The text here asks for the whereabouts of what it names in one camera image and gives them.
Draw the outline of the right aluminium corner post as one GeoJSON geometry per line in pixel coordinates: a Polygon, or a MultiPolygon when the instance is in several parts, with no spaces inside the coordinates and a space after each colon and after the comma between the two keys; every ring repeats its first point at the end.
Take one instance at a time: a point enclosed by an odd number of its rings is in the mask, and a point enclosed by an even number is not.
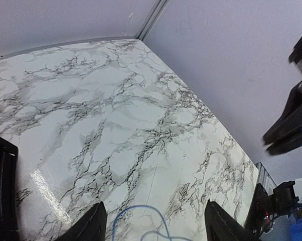
{"type": "Polygon", "coordinates": [[[136,33],[135,35],[136,39],[141,41],[144,41],[146,39],[151,29],[155,25],[156,21],[164,11],[168,2],[169,0],[156,0],[155,4],[153,5],[150,12],[148,13],[139,31],[136,33]]]}

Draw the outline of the black three-compartment plastic bin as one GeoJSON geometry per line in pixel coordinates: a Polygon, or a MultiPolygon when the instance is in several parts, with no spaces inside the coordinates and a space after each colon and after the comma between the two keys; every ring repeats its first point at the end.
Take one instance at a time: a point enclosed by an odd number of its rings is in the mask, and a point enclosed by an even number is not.
{"type": "Polygon", "coordinates": [[[0,240],[20,240],[16,205],[18,147],[0,137],[0,240]]]}

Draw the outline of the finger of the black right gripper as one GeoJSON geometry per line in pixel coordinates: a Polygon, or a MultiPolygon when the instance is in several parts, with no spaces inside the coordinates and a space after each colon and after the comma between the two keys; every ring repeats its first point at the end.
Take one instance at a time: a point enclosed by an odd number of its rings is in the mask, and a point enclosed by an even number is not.
{"type": "Polygon", "coordinates": [[[266,152],[269,155],[281,155],[302,147],[302,131],[272,141],[266,152]]]}
{"type": "Polygon", "coordinates": [[[264,145],[302,146],[302,92],[294,87],[279,119],[262,137],[264,145]]]}

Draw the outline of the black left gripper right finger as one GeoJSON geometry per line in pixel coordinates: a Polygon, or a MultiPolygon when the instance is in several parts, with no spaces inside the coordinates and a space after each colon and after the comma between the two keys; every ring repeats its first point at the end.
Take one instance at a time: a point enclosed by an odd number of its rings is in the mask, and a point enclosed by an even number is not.
{"type": "Polygon", "coordinates": [[[204,216],[209,241],[260,240],[251,231],[242,227],[215,201],[208,200],[204,216]]]}

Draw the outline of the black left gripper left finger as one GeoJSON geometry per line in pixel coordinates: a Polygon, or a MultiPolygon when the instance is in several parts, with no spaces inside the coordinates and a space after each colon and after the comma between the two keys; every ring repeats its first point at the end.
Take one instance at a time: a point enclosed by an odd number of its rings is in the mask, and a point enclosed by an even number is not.
{"type": "Polygon", "coordinates": [[[58,241],[105,241],[106,223],[104,203],[96,203],[58,241]]]}

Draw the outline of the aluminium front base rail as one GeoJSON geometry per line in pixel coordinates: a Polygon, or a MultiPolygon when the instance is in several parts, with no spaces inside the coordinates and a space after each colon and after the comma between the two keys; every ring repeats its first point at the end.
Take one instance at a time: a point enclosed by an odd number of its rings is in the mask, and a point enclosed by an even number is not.
{"type": "Polygon", "coordinates": [[[255,165],[259,172],[257,183],[260,183],[267,193],[272,192],[273,189],[277,187],[276,183],[261,162],[258,162],[255,165]]]}

